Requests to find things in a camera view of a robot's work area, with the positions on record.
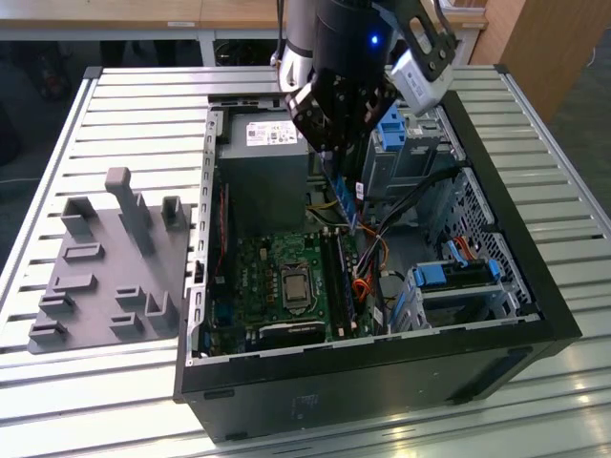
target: robotic arm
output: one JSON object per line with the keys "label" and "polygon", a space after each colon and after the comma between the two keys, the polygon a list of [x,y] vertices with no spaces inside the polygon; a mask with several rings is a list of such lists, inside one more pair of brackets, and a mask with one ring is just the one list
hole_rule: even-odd
{"label": "robotic arm", "polygon": [[[420,2],[290,0],[280,85],[290,92],[286,103],[297,128],[318,153],[333,159],[332,176],[397,92],[421,115],[448,90],[455,38],[445,18],[446,31],[435,30]],[[418,23],[427,37],[424,47],[412,29]],[[385,66],[397,33],[409,47],[390,79]]]}

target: white sticker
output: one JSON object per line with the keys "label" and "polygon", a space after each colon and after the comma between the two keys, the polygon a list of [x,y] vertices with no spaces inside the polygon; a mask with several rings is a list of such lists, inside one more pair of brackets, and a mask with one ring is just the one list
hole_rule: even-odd
{"label": "white sticker", "polygon": [[414,128],[408,128],[408,134],[410,136],[413,136],[413,135],[422,135],[422,134],[424,134],[424,132],[419,127],[414,127]]}
{"label": "white sticker", "polygon": [[168,22],[168,27],[195,27],[195,22]]}
{"label": "white sticker", "polygon": [[356,189],[356,198],[358,198],[359,200],[363,200],[365,198],[365,185],[362,182],[357,181],[355,189]]}
{"label": "white sticker", "polygon": [[382,312],[378,307],[373,307],[373,319],[382,325]]}
{"label": "white sticker", "polygon": [[292,121],[250,122],[246,126],[246,146],[294,143],[297,143],[297,129]]}

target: desk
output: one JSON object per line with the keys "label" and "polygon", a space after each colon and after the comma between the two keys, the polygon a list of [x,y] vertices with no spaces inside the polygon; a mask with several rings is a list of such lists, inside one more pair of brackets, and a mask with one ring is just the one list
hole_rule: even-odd
{"label": "desk", "polygon": [[215,446],[191,409],[171,400],[177,339],[29,354],[32,317],[65,232],[57,214],[67,195],[89,196],[96,208],[116,207],[101,192],[104,172],[129,166],[133,189],[149,205],[180,196],[197,218],[207,95],[223,81],[233,81],[225,91],[239,83],[249,92],[253,85],[276,88],[273,72],[263,67],[110,69],[81,84],[0,277],[3,457],[604,453],[611,437],[611,223],[513,78],[492,67],[457,68],[453,88],[583,338],[490,398]]}
{"label": "desk", "polygon": [[[432,4],[425,7],[439,26]],[[481,10],[449,12],[466,64],[487,21]],[[215,66],[214,40],[275,39],[274,0],[2,0],[0,40],[200,41],[204,66]]]}
{"label": "desk", "polygon": [[1,40],[197,39],[201,0],[2,0]]}

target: wooden table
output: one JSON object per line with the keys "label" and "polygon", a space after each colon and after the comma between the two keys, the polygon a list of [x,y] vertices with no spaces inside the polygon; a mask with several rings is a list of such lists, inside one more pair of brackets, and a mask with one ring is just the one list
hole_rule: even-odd
{"label": "wooden table", "polygon": [[[432,3],[425,7],[439,27]],[[449,13],[467,63],[487,21],[481,11]],[[197,39],[204,66],[215,66],[217,39],[274,39],[274,0],[1,0],[0,40]]]}
{"label": "wooden table", "polygon": [[197,39],[201,0],[2,0],[0,39]]}

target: orange wire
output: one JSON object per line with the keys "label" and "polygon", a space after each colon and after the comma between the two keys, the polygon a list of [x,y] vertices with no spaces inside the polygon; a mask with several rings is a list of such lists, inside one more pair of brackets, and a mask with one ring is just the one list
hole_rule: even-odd
{"label": "orange wire", "polygon": [[467,257],[468,260],[475,260],[475,256],[472,251],[469,249],[469,245],[464,237],[454,237],[453,240],[460,245],[463,253]]}

